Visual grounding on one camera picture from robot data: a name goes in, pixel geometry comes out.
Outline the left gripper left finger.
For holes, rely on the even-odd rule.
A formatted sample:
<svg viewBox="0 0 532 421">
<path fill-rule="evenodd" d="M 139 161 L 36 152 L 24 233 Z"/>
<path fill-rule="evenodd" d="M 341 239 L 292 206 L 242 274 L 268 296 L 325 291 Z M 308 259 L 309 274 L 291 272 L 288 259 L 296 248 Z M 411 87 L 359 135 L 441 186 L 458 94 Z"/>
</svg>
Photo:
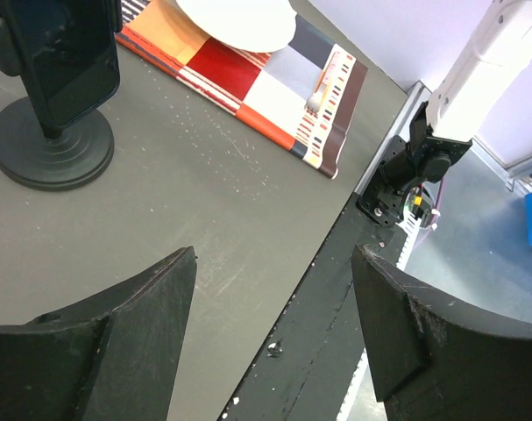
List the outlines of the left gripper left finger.
<svg viewBox="0 0 532 421">
<path fill-rule="evenodd" d="M 23 325 L 0 325 L 0 420 L 164 420 L 195 289 L 183 247 Z"/>
</svg>

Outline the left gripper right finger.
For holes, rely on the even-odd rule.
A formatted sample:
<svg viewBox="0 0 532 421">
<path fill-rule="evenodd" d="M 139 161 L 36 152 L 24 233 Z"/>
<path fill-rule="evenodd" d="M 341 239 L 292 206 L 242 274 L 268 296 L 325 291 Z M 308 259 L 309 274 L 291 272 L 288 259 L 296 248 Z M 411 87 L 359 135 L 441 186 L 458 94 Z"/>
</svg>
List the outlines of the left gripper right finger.
<svg viewBox="0 0 532 421">
<path fill-rule="evenodd" d="M 427 365 L 383 402 L 390 420 L 532 420 L 532 324 L 403 272 Z"/>
</svg>

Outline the black phone stand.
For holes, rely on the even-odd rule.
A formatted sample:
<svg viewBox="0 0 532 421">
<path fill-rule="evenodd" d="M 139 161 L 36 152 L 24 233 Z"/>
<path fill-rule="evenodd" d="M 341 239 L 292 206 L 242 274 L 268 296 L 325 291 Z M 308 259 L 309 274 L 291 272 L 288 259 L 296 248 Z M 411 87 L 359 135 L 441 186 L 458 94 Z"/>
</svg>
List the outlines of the black phone stand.
<svg viewBox="0 0 532 421">
<path fill-rule="evenodd" d="M 0 71 L 23 81 L 22 61 L 1 15 Z M 13 181 L 44 191 L 77 189 L 93 182 L 111 163 L 115 148 L 100 106 L 66 128 L 50 128 L 39 122 L 26 92 L 0 111 L 0 169 Z"/>
</svg>

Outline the black smartphone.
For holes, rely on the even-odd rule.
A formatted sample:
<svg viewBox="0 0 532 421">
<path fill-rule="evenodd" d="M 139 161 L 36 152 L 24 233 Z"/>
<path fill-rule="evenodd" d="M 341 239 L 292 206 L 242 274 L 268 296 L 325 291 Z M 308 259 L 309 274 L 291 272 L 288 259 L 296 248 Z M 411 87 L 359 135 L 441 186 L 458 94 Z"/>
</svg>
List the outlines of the black smartphone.
<svg viewBox="0 0 532 421">
<path fill-rule="evenodd" d="M 66 128 L 117 91 L 119 1 L 0 1 L 0 15 L 41 124 Z"/>
</svg>

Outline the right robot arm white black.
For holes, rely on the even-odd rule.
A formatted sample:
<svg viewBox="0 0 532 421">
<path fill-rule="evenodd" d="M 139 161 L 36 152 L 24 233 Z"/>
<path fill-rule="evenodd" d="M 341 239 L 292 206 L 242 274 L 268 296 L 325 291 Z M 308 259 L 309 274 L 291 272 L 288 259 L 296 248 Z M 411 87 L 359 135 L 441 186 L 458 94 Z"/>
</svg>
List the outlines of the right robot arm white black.
<svg viewBox="0 0 532 421">
<path fill-rule="evenodd" d="M 532 1 L 492 2 L 443 82 L 415 110 L 408 138 L 385 142 L 358 208 L 377 225 L 399 224 L 412 189 L 443 179 L 531 60 Z"/>
</svg>

